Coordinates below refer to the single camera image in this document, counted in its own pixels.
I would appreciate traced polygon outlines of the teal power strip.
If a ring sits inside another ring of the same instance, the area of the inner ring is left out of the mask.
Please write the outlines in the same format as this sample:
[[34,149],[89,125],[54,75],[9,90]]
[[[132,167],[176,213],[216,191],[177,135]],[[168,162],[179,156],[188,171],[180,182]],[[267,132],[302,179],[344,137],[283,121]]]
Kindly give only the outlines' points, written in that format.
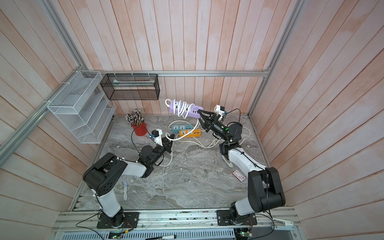
[[192,130],[194,126],[192,125],[172,125],[171,130],[173,133],[179,133],[180,131]]

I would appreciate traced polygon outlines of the orange power strip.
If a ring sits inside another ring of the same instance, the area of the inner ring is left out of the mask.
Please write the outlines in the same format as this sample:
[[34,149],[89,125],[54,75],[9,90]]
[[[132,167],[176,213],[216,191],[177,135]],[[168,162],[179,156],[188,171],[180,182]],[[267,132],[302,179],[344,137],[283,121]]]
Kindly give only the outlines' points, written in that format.
[[198,138],[198,137],[201,137],[202,133],[200,129],[180,130],[179,135],[180,137],[184,137],[184,138]]

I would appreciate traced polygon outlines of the purple power strip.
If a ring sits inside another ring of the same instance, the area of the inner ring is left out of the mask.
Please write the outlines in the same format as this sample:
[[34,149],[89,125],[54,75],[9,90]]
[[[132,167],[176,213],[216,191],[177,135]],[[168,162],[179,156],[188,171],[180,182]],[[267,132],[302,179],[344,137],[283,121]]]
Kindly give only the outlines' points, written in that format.
[[169,108],[171,114],[183,117],[184,119],[187,117],[199,119],[201,116],[199,115],[198,110],[203,110],[203,107],[201,106],[188,104],[184,101],[166,99],[165,104]]

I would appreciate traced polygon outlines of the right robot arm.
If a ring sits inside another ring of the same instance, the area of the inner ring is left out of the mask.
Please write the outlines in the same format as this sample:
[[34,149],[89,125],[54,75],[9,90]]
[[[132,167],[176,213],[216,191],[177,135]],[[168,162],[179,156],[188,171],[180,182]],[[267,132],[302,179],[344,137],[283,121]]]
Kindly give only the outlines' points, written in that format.
[[224,142],[219,144],[222,156],[235,164],[248,179],[248,193],[244,199],[233,202],[229,210],[229,221],[240,225],[247,221],[251,214],[267,212],[283,207],[286,204],[279,172],[276,168],[266,167],[254,160],[241,147],[243,125],[231,122],[224,125],[221,116],[204,110],[198,110],[199,122],[206,132]]

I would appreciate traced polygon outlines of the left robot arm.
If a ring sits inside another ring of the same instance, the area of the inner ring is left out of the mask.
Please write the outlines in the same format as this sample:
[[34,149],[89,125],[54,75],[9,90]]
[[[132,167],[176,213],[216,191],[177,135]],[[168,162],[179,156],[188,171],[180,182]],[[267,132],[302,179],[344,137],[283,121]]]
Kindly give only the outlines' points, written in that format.
[[158,167],[157,161],[164,153],[172,153],[175,135],[161,138],[161,143],[153,148],[146,145],[139,152],[139,159],[135,162],[126,161],[115,154],[107,153],[95,164],[89,167],[83,175],[83,181],[90,188],[98,200],[102,212],[98,229],[121,228],[128,224],[127,215],[117,200],[114,187],[122,176],[147,178]]

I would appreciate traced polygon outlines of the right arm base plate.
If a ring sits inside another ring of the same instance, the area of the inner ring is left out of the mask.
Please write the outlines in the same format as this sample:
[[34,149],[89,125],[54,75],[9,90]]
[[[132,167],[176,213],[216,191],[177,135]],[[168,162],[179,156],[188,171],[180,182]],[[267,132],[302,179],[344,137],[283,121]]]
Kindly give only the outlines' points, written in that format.
[[236,210],[217,210],[217,222],[219,226],[255,226],[257,218],[254,215],[248,214],[244,216],[238,215]]

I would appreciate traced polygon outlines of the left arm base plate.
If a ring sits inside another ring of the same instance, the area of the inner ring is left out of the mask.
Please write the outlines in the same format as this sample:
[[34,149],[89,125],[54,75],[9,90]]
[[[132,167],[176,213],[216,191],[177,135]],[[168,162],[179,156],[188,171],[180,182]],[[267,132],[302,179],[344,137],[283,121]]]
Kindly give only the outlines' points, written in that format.
[[114,217],[108,217],[104,212],[100,214],[97,229],[134,229],[138,225],[139,212],[118,212]]

